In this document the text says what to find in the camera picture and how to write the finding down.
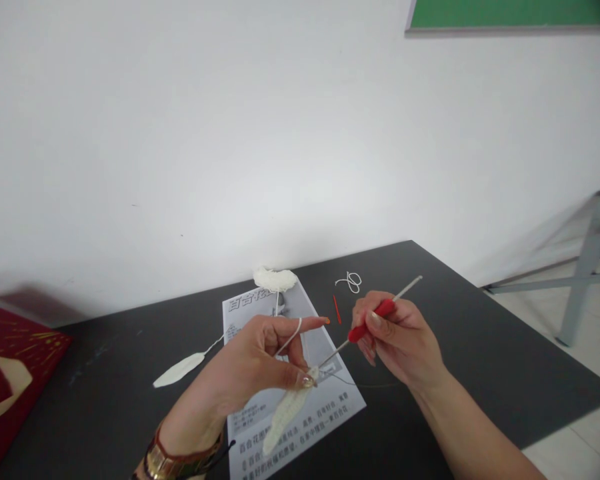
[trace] floor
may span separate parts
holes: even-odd
[[[574,268],[574,263],[562,265],[519,282],[572,276]],[[492,297],[555,343],[568,295],[568,288],[560,288]],[[576,344],[561,348],[600,376],[600,284],[591,287]],[[530,446],[524,454],[550,480],[600,479],[600,409]]]

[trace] red handle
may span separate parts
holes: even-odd
[[[395,303],[391,299],[382,300],[382,303],[378,305],[378,308],[374,310],[374,313],[379,317],[386,317],[388,314],[395,311]],[[347,337],[351,343],[358,343],[358,341],[365,336],[367,332],[367,325],[363,323],[359,327],[354,328],[349,332]]]

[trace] white wall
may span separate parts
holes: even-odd
[[[0,297],[92,317],[405,239],[477,285],[554,261],[600,35],[405,39],[408,8],[0,0]]]

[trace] wristwatch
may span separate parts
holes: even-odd
[[[220,450],[223,432],[211,448],[190,455],[169,455],[160,444],[160,427],[147,448],[143,464],[145,473],[153,480],[180,480],[203,475],[212,466],[213,457]]]

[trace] table surface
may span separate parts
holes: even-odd
[[[396,292],[424,275],[408,298],[435,332],[449,370],[518,447],[600,406],[596,374],[412,241],[294,270],[317,312],[331,318],[334,344],[346,338],[358,297],[344,282],[334,287],[347,271],[360,274],[363,293]],[[245,281],[63,328],[75,340],[2,462],[0,479],[128,478],[195,372],[160,389],[152,382],[206,350],[222,334],[222,300],[252,288]],[[381,362],[372,368],[356,348],[341,355],[357,383],[394,381]],[[373,478],[376,472],[451,478],[406,387],[361,392],[367,408],[273,478]],[[228,476],[225,458],[207,478]]]

